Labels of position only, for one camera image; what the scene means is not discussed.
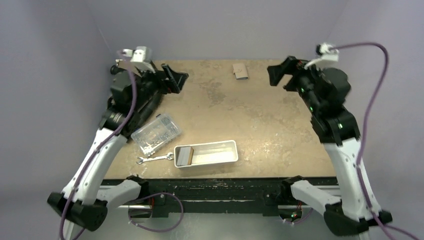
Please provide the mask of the grey credit card stack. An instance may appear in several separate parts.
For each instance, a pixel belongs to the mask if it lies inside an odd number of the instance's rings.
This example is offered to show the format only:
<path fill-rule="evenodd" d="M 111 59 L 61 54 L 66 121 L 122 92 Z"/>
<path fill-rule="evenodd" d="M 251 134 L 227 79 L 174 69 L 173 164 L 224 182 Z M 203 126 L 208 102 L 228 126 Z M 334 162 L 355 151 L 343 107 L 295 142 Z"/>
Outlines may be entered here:
<path fill-rule="evenodd" d="M 176 158 L 176 166 L 184 167 L 191 165 L 193 154 L 194 149 L 191 146 L 181 147 Z"/>

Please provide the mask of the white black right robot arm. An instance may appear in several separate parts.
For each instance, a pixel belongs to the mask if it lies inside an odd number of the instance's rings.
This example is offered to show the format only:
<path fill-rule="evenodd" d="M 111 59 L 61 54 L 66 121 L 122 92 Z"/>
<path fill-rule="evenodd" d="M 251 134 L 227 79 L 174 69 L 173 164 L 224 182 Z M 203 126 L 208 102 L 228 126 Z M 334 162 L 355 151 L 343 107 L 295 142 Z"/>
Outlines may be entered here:
<path fill-rule="evenodd" d="M 312 128 L 330 157 L 340 190 L 340 196 L 334 196 L 295 176 L 283 180 L 274 199 L 309 205 L 323 216 L 328 229 L 338 237 L 360 235 L 370 227 L 391 223 L 392 214 L 375 199 L 361 164 L 363 136 L 356 118 L 344 107 L 351 90 L 347 74 L 333 67 L 319 69 L 312 61 L 294 56 L 268 66 L 267 73 L 271 86 L 290 75 L 284 89 L 298 93 L 310 111 Z"/>

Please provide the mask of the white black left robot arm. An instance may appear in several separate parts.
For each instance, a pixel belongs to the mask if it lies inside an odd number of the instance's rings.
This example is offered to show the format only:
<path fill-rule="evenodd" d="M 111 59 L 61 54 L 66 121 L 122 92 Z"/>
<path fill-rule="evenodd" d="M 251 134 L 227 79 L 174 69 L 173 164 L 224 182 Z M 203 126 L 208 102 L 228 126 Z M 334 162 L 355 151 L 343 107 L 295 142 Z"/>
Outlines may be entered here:
<path fill-rule="evenodd" d="M 153 204 L 165 192 L 152 193 L 148 181 L 131 175 L 120 184 L 102 191 L 102 181 L 130 135 L 146 122 L 166 94 L 179 94 L 189 78 L 163 63 L 148 63 L 128 69 L 113 65 L 110 97 L 95 138 L 82 164 L 60 192 L 52 192 L 48 205 L 60 216 L 59 237 L 76 240 L 84 231 L 96 231 L 108 211 L 134 201 Z"/>

